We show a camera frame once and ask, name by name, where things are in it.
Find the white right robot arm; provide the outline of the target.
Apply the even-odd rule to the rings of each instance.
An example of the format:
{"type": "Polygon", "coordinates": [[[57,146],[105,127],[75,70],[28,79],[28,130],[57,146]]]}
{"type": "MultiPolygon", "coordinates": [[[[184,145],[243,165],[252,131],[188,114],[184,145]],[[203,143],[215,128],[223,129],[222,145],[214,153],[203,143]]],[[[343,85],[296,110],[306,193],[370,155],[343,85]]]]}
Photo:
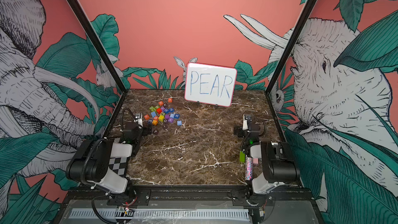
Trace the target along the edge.
{"type": "Polygon", "coordinates": [[[240,153],[246,165],[245,181],[253,194],[266,195],[299,180],[300,170],[287,142],[261,141],[266,130],[251,118],[245,119],[241,127],[235,126],[233,133],[242,139],[240,153]]]}

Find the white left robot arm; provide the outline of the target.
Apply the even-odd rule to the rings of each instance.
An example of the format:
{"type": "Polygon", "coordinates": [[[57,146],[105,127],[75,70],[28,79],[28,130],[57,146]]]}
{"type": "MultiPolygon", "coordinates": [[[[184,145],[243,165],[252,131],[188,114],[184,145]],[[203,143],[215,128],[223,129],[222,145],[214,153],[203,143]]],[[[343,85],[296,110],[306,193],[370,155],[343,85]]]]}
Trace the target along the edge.
{"type": "Polygon", "coordinates": [[[106,193],[123,194],[128,180],[109,167],[111,159],[136,156],[141,147],[141,138],[151,134],[152,123],[140,125],[132,122],[127,125],[121,142],[108,139],[84,142],[67,166],[67,179],[106,193]]]}

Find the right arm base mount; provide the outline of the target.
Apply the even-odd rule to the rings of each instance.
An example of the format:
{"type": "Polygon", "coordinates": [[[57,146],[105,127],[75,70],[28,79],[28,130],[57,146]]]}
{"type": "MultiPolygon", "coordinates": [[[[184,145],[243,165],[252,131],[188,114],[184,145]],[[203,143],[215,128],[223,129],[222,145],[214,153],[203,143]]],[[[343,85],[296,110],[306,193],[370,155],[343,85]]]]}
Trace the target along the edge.
{"type": "Polygon", "coordinates": [[[229,193],[234,206],[244,207],[268,207],[275,205],[275,198],[269,195],[258,195],[249,189],[242,189],[229,193]]]}

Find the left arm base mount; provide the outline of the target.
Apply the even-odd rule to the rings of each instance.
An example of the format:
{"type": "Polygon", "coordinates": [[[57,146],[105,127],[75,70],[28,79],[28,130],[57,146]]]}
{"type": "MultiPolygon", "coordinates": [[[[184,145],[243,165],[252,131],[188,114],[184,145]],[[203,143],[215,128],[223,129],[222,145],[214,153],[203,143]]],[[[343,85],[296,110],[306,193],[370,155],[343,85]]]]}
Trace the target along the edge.
{"type": "Polygon", "coordinates": [[[149,189],[132,189],[129,192],[123,194],[117,194],[112,196],[107,201],[108,206],[147,206],[149,203],[151,190],[149,189]]]}

